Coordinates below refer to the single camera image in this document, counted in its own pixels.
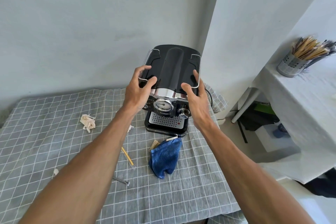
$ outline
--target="utensil holder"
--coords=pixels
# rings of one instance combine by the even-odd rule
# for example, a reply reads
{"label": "utensil holder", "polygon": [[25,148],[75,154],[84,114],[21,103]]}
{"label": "utensil holder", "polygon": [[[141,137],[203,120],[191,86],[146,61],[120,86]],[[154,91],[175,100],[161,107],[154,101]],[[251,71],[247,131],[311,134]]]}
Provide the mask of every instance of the utensil holder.
{"label": "utensil holder", "polygon": [[276,70],[283,76],[294,77],[305,69],[310,62],[311,60],[299,59],[289,52],[276,67]]}

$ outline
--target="white table leg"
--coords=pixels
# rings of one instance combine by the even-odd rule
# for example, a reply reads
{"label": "white table leg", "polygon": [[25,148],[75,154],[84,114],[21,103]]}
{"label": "white table leg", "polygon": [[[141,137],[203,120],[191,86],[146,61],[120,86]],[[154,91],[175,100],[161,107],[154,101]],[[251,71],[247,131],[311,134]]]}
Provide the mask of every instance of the white table leg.
{"label": "white table leg", "polygon": [[253,103],[253,101],[257,98],[257,96],[261,93],[260,89],[256,89],[255,92],[246,99],[243,106],[240,108],[240,110],[237,112],[237,114],[233,117],[231,120],[232,123],[235,123],[239,117],[246,111],[246,109]]}

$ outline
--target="black espresso machine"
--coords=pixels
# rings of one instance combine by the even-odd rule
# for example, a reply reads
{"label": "black espresso machine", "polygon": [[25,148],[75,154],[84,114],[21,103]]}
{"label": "black espresso machine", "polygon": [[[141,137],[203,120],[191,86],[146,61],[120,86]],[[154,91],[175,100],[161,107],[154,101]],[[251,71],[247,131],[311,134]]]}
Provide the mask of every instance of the black espresso machine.
{"label": "black espresso machine", "polygon": [[144,65],[152,68],[139,75],[142,88],[153,76],[156,84],[150,91],[144,110],[147,110],[145,127],[148,131],[183,137],[187,132],[188,118],[191,116],[187,93],[181,83],[191,85],[198,96],[198,86],[193,70],[200,75],[201,54],[189,47],[180,45],[158,45],[151,49]]}

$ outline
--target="drip tray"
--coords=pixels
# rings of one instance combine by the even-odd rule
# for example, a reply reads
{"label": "drip tray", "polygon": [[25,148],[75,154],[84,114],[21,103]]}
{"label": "drip tray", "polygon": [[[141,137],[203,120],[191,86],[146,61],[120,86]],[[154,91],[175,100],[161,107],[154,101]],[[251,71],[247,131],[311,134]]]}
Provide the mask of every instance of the drip tray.
{"label": "drip tray", "polygon": [[152,112],[149,117],[150,124],[156,124],[160,126],[166,126],[170,128],[182,129],[184,126],[184,119],[180,117],[166,118],[157,115],[155,112]]}

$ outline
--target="white tablecloth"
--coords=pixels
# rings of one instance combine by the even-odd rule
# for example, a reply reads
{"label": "white tablecloth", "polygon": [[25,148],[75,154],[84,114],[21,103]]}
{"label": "white tablecloth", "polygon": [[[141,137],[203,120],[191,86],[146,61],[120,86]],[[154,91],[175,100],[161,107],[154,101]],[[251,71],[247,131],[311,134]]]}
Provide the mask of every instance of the white tablecloth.
{"label": "white tablecloth", "polygon": [[254,86],[301,149],[264,167],[306,183],[336,165],[336,57],[318,61],[294,78],[266,65]]}

